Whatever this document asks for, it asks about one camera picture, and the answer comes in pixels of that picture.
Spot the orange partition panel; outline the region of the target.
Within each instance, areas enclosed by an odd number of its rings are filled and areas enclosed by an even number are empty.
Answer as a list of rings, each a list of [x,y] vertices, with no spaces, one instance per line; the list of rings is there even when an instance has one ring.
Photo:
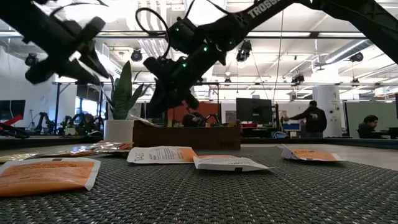
[[[215,101],[201,101],[197,112],[207,117],[210,114],[218,115],[219,104]],[[185,102],[182,105],[168,109],[167,118],[169,121],[177,121],[182,123],[183,117],[188,113],[187,104]]]

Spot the white round pillar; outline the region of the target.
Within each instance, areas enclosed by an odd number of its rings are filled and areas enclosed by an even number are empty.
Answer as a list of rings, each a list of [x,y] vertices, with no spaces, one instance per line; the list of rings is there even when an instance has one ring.
[[[315,86],[313,99],[326,114],[327,126],[323,136],[342,137],[340,93],[338,86]]]

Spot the snake plant in white pot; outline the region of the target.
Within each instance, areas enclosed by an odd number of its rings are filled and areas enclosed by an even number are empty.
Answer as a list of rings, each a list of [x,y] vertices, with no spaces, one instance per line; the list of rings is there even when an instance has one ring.
[[[147,87],[140,84],[132,90],[131,63],[127,61],[118,82],[111,79],[111,95],[106,96],[111,118],[104,122],[104,140],[106,142],[130,143],[133,140],[134,121],[129,119],[130,110],[145,93]]]

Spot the orange white tea packet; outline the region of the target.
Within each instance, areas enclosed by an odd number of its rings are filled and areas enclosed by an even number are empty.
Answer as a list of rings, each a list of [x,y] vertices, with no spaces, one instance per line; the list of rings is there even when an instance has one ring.
[[[314,151],[306,149],[291,149],[285,144],[281,145],[284,159],[298,160],[298,161],[317,161],[317,162],[339,162],[343,159],[337,154],[326,151]]]
[[[193,161],[198,170],[250,172],[269,169],[252,159],[231,155],[193,156]]]
[[[195,156],[197,154],[191,147],[134,147],[128,154],[127,162],[133,164],[191,164]]]
[[[84,157],[9,161],[0,167],[0,197],[91,190],[101,162]]]

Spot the orange red tea packet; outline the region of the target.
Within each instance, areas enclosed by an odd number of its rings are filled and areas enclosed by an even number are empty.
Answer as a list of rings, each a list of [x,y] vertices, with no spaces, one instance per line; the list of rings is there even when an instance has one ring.
[[[93,156],[95,151],[62,151],[46,154],[36,154],[36,157],[83,157],[83,156]]]

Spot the grey woven placemat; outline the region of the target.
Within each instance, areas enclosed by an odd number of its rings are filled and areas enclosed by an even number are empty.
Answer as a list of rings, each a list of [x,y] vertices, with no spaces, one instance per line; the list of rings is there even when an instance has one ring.
[[[91,190],[0,198],[0,224],[398,224],[398,171],[281,152],[238,151],[266,166],[257,172],[99,156]]]

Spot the person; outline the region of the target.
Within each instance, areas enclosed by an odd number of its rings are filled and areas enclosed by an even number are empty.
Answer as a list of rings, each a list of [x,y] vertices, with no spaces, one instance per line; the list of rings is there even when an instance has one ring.
[[[305,137],[306,138],[323,138],[323,132],[327,127],[325,112],[317,106],[317,102],[312,100],[309,102],[308,108],[300,114],[292,117],[283,117],[284,121],[289,120],[305,120]]]
[[[383,139],[381,134],[375,131],[379,118],[375,115],[368,115],[358,125],[358,134],[361,139]]]
[[[189,127],[189,128],[205,127],[205,117],[198,112],[198,108],[191,109],[186,106],[187,114],[183,117],[182,120],[182,124],[184,127]]]

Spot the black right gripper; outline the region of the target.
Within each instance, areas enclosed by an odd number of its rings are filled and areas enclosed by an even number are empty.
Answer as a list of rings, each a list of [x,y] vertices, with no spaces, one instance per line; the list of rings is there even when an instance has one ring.
[[[147,105],[147,117],[155,118],[172,107],[199,107],[199,101],[188,91],[202,77],[202,57],[145,59],[144,66],[155,75],[155,90]]]

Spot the black wall screen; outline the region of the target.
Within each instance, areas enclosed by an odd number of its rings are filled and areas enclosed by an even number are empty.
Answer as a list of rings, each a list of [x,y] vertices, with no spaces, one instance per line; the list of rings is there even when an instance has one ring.
[[[24,116],[25,100],[0,100],[0,120],[9,120],[17,115]]]

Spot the green partition panel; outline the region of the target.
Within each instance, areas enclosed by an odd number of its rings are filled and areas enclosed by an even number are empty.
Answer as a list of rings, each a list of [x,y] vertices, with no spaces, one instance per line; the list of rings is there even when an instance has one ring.
[[[348,121],[349,135],[352,138],[359,138],[358,126],[368,115],[375,115],[379,118],[375,127],[376,132],[387,131],[389,128],[398,128],[396,105],[379,101],[370,102],[347,102],[346,119]]]

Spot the green yellow tea packet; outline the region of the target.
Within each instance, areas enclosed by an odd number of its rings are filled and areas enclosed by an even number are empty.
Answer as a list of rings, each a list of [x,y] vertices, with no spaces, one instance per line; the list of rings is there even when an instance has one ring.
[[[159,125],[156,125],[156,124],[148,121],[147,119],[140,118],[140,117],[135,116],[133,114],[128,114],[126,119],[127,120],[131,120],[131,121],[140,121],[140,122],[142,122],[142,123],[144,123],[146,125],[153,126],[153,127],[159,127]]]
[[[134,147],[133,142],[106,142],[100,141],[91,146],[91,150],[97,153],[129,152]]]

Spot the black metal rig frame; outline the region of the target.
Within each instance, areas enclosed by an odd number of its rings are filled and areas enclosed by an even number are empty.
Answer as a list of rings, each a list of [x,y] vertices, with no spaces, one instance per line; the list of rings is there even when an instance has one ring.
[[[314,32],[250,32],[248,35],[249,39],[276,39],[282,37],[284,39],[305,39],[314,38]],[[143,31],[102,31],[98,34],[99,39],[149,39],[150,35]],[[381,88],[383,86],[398,86],[398,76],[387,78],[385,80],[377,82],[367,82],[362,80],[358,83],[346,83],[346,82],[314,82],[314,83],[265,83],[265,82],[232,82],[228,84],[238,89],[239,86],[252,85],[256,87],[263,86],[276,86],[276,87],[295,87],[295,86],[338,86],[338,87],[351,87],[351,91],[360,90],[370,87]],[[83,144],[93,143],[97,141],[98,137],[56,137],[56,136],[34,136],[26,139],[17,139],[12,137],[0,138],[0,142],[4,143],[5,149],[17,149],[17,148],[32,148],[32,147],[47,147],[47,146],[64,146],[69,144]],[[351,140],[349,137],[327,137],[325,140],[297,140],[297,139],[266,139],[266,138],[242,138],[242,144],[336,144],[345,146],[363,146],[363,147],[379,147],[384,149],[398,149],[398,140],[388,140],[386,143],[380,142],[380,140]]]

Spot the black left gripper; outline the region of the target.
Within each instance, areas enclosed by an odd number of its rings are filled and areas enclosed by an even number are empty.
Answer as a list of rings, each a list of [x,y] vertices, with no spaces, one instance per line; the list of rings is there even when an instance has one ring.
[[[47,53],[47,58],[33,65],[25,73],[32,84],[47,81],[54,73],[76,79],[79,84],[100,85],[97,75],[109,78],[100,62],[93,38],[104,27],[104,21],[94,17],[81,28],[75,21],[60,22],[45,17],[39,22],[40,32],[26,37]]]

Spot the black computer monitor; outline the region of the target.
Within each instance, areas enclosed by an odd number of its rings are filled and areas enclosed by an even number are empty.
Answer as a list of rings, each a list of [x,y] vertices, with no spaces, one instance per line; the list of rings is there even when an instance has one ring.
[[[241,122],[271,124],[272,101],[254,98],[236,98],[236,119]]]

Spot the brown wooden tea tray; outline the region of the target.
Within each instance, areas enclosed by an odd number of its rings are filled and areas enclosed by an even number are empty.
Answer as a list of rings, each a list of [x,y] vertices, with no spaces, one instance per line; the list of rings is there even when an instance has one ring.
[[[135,146],[185,146],[194,150],[240,150],[241,135],[237,127],[170,128],[155,127],[135,121],[132,141]]]

